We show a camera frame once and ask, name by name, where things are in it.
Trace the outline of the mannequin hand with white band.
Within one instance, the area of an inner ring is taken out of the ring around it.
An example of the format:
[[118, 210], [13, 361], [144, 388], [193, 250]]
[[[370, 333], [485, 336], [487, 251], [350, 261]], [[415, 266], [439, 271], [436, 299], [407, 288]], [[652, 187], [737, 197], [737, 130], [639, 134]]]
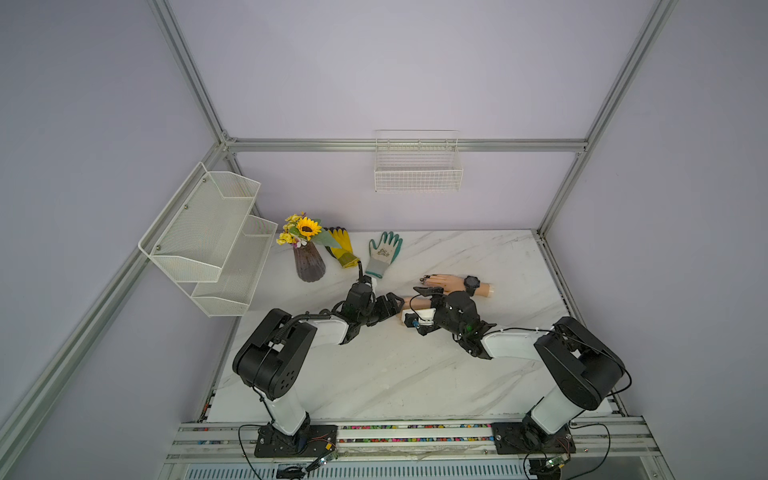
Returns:
[[403, 306], [402, 306], [402, 308], [400, 310], [400, 313], [398, 314], [398, 318], [401, 320], [401, 323], [404, 325], [403, 317], [402, 317], [402, 314], [403, 314], [404, 311], [406, 311], [406, 310], [414, 310], [414, 311], [416, 311], [416, 310], [422, 310], [422, 309], [434, 309], [432, 307], [432, 305], [431, 305], [431, 299], [430, 298], [428, 298], [428, 297], [421, 297], [421, 296], [407, 297], [407, 298], [404, 299], [404, 304], [403, 304]]

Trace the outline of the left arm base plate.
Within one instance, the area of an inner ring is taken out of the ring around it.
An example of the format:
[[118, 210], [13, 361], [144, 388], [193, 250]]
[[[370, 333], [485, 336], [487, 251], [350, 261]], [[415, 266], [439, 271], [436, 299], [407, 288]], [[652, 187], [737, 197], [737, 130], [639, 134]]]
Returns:
[[311, 458], [328, 453], [337, 443], [337, 425], [309, 425], [288, 436], [271, 425], [258, 430], [256, 458]]

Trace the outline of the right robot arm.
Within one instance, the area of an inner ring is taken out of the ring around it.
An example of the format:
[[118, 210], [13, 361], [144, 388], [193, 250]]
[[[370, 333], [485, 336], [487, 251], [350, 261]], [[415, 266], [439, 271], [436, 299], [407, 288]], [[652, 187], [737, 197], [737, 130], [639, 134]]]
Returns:
[[517, 424], [521, 434], [544, 442], [581, 413], [596, 410], [628, 375], [622, 360], [582, 323], [564, 316], [548, 328], [506, 327], [484, 321], [467, 292], [446, 294], [438, 287], [417, 287], [428, 301], [408, 301], [403, 322], [426, 336], [438, 330], [470, 356], [482, 360], [517, 358], [541, 362], [554, 387]]

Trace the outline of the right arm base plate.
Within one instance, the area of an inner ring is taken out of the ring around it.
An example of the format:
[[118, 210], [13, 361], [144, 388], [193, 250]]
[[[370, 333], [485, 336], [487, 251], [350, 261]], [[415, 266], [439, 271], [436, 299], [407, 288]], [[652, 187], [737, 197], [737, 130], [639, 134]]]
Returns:
[[573, 454], [576, 452], [567, 425], [549, 434], [535, 423], [496, 422], [491, 424], [492, 437], [499, 455]]

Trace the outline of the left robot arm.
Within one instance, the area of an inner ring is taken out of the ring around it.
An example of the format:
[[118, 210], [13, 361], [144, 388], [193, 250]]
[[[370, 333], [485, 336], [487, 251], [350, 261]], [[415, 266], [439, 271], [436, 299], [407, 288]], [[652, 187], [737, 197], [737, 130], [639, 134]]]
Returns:
[[292, 315], [273, 308], [239, 348], [232, 371], [259, 396], [274, 430], [294, 437], [309, 425], [309, 414], [293, 387], [312, 347], [346, 345], [362, 328], [401, 312], [403, 298], [378, 295], [375, 287], [374, 279], [360, 272], [346, 298], [330, 309]]

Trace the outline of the mannequin hand with black watch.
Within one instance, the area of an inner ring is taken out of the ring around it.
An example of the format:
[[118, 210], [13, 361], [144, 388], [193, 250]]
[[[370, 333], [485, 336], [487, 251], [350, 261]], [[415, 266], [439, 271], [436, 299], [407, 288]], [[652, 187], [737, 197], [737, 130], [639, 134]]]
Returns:
[[[424, 286], [442, 287], [446, 294], [450, 294], [454, 292], [466, 292], [463, 285], [465, 277], [450, 274], [431, 274], [421, 277], [419, 282]], [[479, 296], [491, 298], [494, 293], [495, 290], [492, 284], [482, 282], [481, 287], [473, 297]]]

